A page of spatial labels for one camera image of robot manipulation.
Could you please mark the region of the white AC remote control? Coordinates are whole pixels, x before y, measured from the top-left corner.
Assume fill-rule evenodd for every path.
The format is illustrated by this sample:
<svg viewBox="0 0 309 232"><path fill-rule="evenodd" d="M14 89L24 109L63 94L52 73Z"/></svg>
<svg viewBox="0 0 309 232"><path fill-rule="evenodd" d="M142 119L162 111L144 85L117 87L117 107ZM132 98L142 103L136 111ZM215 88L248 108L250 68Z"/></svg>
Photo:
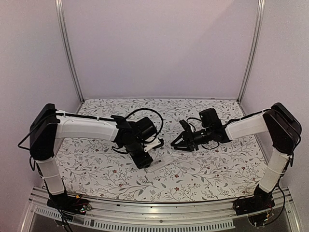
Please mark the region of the white AC remote control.
<svg viewBox="0 0 309 232"><path fill-rule="evenodd" d="M155 159L149 167L145 168L147 173L153 173L174 161L174 158L171 156L162 156L160 158Z"/></svg>

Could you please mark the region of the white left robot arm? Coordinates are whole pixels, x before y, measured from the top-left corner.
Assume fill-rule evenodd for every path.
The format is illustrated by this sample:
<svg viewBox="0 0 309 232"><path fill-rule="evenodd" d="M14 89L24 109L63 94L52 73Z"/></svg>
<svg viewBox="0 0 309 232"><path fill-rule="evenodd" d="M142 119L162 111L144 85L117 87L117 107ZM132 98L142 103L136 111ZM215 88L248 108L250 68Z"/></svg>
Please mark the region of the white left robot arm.
<svg viewBox="0 0 309 232"><path fill-rule="evenodd" d="M72 205L70 196L65 194L65 186L59 173L55 157L56 139L89 138L112 141L118 148L125 148L138 169L147 168L153 162L151 149L161 146L158 132L153 122L144 117L139 121L128 121L127 117L84 116L59 111L54 104L47 104L32 123L29 133L18 143L29 140L27 151L36 161L42 178L53 202L62 210Z"/></svg>

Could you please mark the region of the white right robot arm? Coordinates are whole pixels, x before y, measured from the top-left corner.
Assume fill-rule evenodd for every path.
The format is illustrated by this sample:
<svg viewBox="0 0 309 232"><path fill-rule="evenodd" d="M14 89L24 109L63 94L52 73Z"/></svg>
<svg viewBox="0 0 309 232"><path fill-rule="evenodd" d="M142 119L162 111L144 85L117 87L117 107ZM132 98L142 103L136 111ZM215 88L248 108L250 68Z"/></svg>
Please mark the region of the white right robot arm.
<svg viewBox="0 0 309 232"><path fill-rule="evenodd" d="M301 142L300 122L280 102L225 124L213 108L201 111L199 117L202 129L197 131L186 120L180 121L183 131L171 142L172 148L197 151L209 142L225 144L251 135L258 139L261 146L269 146L266 171L249 203L254 211L261 210L268 203L267 194L278 185L287 167L293 165L295 149Z"/></svg>

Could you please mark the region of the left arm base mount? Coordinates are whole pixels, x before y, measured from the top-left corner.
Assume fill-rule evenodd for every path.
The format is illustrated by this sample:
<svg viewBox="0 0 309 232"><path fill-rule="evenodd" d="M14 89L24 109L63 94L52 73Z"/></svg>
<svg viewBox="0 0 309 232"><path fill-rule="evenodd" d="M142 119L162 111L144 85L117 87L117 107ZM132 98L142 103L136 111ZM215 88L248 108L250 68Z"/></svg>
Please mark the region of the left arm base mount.
<svg viewBox="0 0 309 232"><path fill-rule="evenodd" d="M82 194L69 196L66 191L61 194L52 195L50 192L47 205L69 214L85 215L92 209L89 200L84 199Z"/></svg>

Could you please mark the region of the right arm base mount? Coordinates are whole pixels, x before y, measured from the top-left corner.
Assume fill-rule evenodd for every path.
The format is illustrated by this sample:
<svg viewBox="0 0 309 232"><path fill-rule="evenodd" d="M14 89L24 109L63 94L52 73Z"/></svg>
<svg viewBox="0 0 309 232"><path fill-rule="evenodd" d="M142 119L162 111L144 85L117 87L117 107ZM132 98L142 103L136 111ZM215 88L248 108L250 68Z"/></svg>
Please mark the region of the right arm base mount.
<svg viewBox="0 0 309 232"><path fill-rule="evenodd" d="M265 193L259 188L259 185L254 190L252 197L238 197L233 201L232 208L236 212L236 215L239 216L255 213L252 216L248 216L248 221L256 228L274 223L283 213L286 202L285 194L278 183L276 187L279 189L283 197L283 205L277 216L274 214L275 202L272 195L273 191Z"/></svg>

